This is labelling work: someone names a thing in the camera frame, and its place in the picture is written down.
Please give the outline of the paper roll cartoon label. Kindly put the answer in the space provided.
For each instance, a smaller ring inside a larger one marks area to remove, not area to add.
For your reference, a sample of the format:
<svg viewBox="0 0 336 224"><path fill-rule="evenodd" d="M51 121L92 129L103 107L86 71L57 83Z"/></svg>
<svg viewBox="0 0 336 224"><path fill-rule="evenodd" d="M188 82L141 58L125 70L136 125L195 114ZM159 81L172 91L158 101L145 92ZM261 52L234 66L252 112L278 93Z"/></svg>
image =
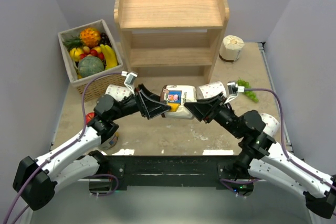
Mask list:
<svg viewBox="0 0 336 224"><path fill-rule="evenodd" d="M161 117L192 120L194 116L184 103L196 102L196 88L186 85L165 85L161 91L160 101L171 107Z"/></svg>

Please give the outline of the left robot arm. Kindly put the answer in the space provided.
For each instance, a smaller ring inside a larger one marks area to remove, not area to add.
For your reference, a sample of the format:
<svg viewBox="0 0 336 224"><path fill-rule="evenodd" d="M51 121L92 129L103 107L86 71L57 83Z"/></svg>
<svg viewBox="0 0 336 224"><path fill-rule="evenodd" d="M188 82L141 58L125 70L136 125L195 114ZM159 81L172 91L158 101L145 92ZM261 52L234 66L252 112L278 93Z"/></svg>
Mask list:
<svg viewBox="0 0 336 224"><path fill-rule="evenodd" d="M170 108L142 84L136 88L109 85L97 100L93 119L84 123L81 132L47 154L36 159L27 156L19 162L13 188L32 210L44 207L55 195L56 175L84 152L109 140L119 128L115 120L137 112L152 119Z"/></svg>

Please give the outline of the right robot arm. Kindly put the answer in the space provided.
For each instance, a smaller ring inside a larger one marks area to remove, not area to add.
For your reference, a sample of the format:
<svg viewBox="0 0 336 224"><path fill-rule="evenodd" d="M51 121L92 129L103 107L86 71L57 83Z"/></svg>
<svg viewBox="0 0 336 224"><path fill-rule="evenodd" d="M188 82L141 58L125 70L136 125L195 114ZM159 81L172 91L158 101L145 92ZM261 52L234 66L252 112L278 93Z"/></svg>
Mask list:
<svg viewBox="0 0 336 224"><path fill-rule="evenodd" d="M261 115L251 110L237 116L218 95L210 99L186 102L184 106L199 121L216 121L231 135L240 140L241 153L234 162L234 173L246 178L255 170L255 161L266 164L266 175L257 177L298 188L305 197L306 207L314 214L330 219L335 211L335 176L323 173L289 153L268 133Z"/></svg>

